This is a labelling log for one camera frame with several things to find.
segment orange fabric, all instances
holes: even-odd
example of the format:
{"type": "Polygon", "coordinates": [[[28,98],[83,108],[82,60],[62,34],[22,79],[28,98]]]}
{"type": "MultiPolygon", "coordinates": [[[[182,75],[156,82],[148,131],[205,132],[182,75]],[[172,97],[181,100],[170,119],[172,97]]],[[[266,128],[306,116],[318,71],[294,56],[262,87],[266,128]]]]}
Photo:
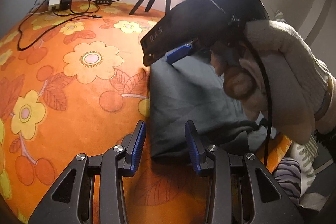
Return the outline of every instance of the orange fabric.
{"type": "MultiPolygon", "coordinates": [[[[73,4],[78,12],[86,8],[73,4]]],[[[163,13],[141,8],[130,16],[131,8],[102,6],[102,19],[62,24],[23,52],[16,50],[17,26],[0,40],[0,193],[22,222],[73,157],[104,153],[149,116],[140,39],[163,13]]],[[[21,47],[64,19],[32,16],[21,47]]],[[[286,148],[276,143],[273,150],[278,146],[286,148]]],[[[149,148],[147,140],[139,171],[124,179],[129,222],[202,223],[207,179],[190,167],[152,163],[149,148]]]]}
{"type": "MultiPolygon", "coordinates": [[[[271,173],[277,168],[291,144],[291,140],[282,133],[278,134],[274,140],[270,140],[268,145],[267,169],[271,173]]],[[[262,145],[257,152],[257,157],[262,163],[264,163],[264,150],[265,146],[262,145]]]]}

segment power adapter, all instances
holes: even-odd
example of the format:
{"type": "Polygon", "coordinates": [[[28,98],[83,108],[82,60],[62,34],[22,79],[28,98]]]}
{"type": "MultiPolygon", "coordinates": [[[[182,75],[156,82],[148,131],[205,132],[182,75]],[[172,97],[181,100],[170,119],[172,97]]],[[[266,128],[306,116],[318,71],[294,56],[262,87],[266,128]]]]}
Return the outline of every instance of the power adapter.
{"type": "Polygon", "coordinates": [[[72,0],[61,0],[59,9],[61,11],[69,10],[71,9],[71,3],[72,3],[72,0]]]}

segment striped fabric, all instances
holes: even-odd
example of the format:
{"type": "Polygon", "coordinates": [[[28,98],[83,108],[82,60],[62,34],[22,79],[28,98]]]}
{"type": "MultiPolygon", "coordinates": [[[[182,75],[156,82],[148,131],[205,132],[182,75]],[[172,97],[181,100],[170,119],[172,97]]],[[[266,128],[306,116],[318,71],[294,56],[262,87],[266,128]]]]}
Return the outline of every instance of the striped fabric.
{"type": "Polygon", "coordinates": [[[288,151],[289,156],[300,164],[301,196],[315,180],[315,171],[312,164],[318,156],[318,152],[318,147],[313,136],[310,136],[310,140],[305,145],[293,142],[288,151]]]}
{"type": "Polygon", "coordinates": [[[287,23],[286,20],[285,20],[284,14],[283,14],[280,10],[277,10],[277,11],[274,13],[273,20],[274,20],[274,21],[283,22],[283,23],[287,23]]]}
{"type": "Polygon", "coordinates": [[[273,176],[289,196],[290,200],[295,206],[298,206],[301,193],[300,164],[290,157],[283,157],[275,169],[273,176]]]}

